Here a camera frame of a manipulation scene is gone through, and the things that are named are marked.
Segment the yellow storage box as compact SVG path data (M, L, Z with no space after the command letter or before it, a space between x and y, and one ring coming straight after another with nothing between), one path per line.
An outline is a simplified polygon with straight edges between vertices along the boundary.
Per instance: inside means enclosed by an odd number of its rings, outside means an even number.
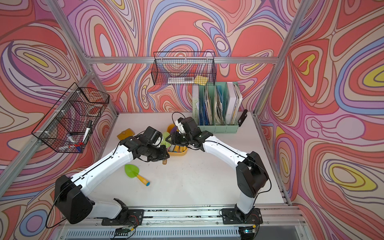
M168 153L170 156L181 157L181 156L184 156L187 153L187 151L188 151L187 147L171 145L171 147L168 150Z

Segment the purple trowel pink handle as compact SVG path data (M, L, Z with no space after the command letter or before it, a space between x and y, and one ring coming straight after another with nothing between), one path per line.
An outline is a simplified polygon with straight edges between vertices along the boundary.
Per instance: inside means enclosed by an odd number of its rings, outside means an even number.
M175 125L172 125L168 128L168 132L171 134L171 133L174 133L178 130L178 128L175 126Z

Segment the light green trowel wooden handle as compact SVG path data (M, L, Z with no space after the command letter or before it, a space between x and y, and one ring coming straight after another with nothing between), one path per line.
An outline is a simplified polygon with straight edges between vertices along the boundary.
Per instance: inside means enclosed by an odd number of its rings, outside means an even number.
M166 150L168 151L169 148L171 147L171 144L169 142L166 141L166 139L170 136L170 133L169 132L163 132L163 138L162 138L162 141L161 141L161 144L160 146L165 146Z

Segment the green trowel yellow handle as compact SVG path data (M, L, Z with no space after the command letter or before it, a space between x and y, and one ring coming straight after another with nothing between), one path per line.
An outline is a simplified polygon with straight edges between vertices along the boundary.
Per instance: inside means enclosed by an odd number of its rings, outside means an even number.
M127 164L124 166L124 170L125 170L125 174L129 178L137 178L141 183L143 183L147 187L150 185L150 182L139 174L140 169L137 166Z

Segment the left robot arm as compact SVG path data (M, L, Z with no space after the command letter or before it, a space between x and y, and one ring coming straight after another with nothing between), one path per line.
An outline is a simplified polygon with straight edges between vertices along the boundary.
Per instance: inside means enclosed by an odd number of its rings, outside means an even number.
M59 177L55 182L54 205L70 224L92 218L116 219L126 208L121 200L104 202L89 195L111 174L135 159L142 156L150 162L168 159L162 140L161 132L147 127L142 134L121 140L114 150L85 170Z

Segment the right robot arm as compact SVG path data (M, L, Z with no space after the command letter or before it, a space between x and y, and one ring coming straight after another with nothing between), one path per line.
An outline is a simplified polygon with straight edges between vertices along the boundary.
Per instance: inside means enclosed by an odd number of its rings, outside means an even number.
M179 118L175 126L178 130L171 133L166 142L214 155L236 171L241 194L235 210L243 216L249 215L262 188L270 181L260 155L256 152L242 152L225 144L213 133L202 131L191 117Z

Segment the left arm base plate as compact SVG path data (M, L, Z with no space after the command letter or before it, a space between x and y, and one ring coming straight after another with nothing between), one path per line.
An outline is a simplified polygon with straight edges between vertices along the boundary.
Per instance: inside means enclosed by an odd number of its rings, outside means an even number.
M142 209L127 209L114 219L102 218L102 226L140 226L144 219L144 210Z

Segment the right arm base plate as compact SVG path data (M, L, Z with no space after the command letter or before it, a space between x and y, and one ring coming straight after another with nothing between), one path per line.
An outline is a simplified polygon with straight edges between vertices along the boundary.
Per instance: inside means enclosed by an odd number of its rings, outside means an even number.
M244 214L236 208L220 210L224 225L260 225L263 223L263 218L259 208L253 208L247 214Z

